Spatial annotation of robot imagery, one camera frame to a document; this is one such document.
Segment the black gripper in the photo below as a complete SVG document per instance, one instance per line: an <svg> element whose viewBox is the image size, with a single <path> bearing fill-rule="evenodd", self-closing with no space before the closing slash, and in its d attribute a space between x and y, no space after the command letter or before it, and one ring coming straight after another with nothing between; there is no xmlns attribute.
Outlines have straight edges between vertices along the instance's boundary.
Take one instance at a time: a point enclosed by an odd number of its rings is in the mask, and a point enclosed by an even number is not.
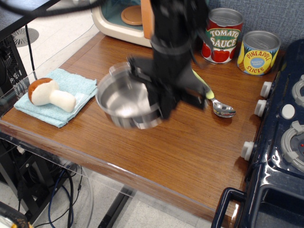
<svg viewBox="0 0 304 228"><path fill-rule="evenodd" d="M207 87L192 71L192 53L152 49L152 57L130 56L130 76L145 84L150 106L160 107L161 117L167 120L179 101L199 109L206 106Z"/></svg>

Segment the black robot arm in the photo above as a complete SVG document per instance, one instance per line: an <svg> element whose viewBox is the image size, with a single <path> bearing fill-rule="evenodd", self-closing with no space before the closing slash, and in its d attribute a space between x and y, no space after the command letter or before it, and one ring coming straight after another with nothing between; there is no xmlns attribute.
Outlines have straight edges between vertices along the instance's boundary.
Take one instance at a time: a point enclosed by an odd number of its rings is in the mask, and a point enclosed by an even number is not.
<svg viewBox="0 0 304 228"><path fill-rule="evenodd" d="M209 7L204 0L152 0L154 34L152 58L129 57L130 76L144 83L150 105L157 105L161 118L170 117L180 100L201 109L207 87L193 73L193 45L206 40Z"/></svg>

